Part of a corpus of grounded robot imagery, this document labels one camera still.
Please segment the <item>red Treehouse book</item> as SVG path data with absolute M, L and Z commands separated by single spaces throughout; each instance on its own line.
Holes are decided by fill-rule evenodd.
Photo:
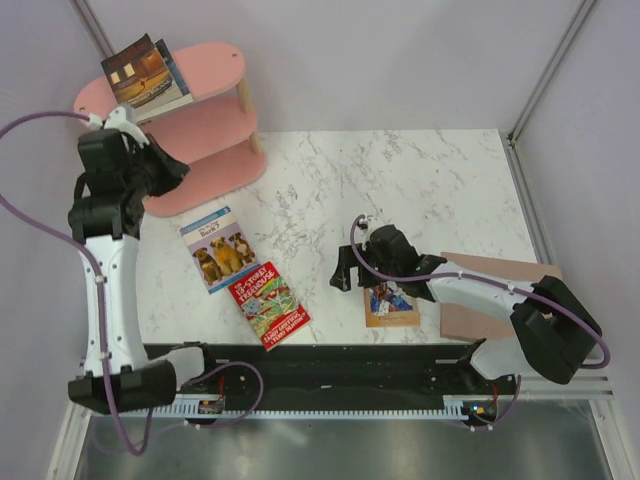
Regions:
M 266 351 L 311 322 L 311 316 L 272 262 L 228 287 Z

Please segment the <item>Nineteen Eighty-Four blue book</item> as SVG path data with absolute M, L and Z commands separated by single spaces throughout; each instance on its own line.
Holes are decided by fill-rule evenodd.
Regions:
M 140 81 L 141 92 L 136 97 L 134 111 L 138 124 L 182 108 L 193 102 L 187 82 L 163 39 L 155 42 L 165 69 Z

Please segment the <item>Edward Tulane brown book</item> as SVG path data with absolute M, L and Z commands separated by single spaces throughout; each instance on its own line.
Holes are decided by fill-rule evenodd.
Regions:
M 132 108 L 142 90 L 140 81 L 165 69 L 155 43 L 148 34 L 102 60 L 101 67 L 116 102 L 128 104 Z

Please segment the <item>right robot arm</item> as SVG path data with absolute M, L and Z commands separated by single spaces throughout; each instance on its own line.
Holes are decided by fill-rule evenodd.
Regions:
M 412 298 L 465 307 L 513 328 L 512 337 L 476 341 L 460 359 L 458 381 L 469 393 L 508 374 L 536 373 L 566 385 L 578 370 L 602 369 L 611 360 L 601 327 L 557 277 L 525 282 L 481 274 L 419 253 L 395 225 L 377 226 L 366 215 L 354 220 L 348 244 L 339 248 L 330 285 L 350 291 L 353 270 L 362 288 L 393 282 Z

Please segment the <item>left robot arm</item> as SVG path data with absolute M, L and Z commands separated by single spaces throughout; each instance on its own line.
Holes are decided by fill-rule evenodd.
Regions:
M 79 244 L 87 289 L 88 342 L 83 374 L 67 386 L 69 399 L 99 414 L 171 404 L 182 382 L 208 393 L 219 369 L 197 347 L 150 359 L 138 321 L 136 265 L 144 200 L 176 189 L 189 168 L 151 136 L 116 128 L 83 134 L 84 172 L 68 223 Z

